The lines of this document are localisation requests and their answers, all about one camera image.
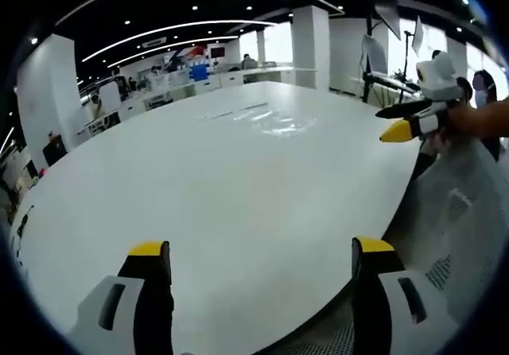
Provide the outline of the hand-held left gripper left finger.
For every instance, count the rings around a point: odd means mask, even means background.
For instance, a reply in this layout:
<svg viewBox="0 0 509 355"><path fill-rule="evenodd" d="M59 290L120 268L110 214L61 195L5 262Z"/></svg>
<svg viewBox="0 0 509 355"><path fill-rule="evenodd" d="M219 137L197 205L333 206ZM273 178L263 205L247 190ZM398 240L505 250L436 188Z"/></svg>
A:
<svg viewBox="0 0 509 355"><path fill-rule="evenodd" d="M117 275L79 304L75 349L81 354L172 354L174 299L167 241L134 246Z"/></svg>

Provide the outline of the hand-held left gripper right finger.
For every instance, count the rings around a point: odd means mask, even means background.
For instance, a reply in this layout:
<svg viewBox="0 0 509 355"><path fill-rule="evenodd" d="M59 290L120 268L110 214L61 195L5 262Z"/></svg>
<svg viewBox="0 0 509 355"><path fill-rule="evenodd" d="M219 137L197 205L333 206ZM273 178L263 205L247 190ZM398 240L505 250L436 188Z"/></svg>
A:
<svg viewBox="0 0 509 355"><path fill-rule="evenodd" d="M352 239L354 354L437 354L456 333L446 300L386 241Z"/></svg>

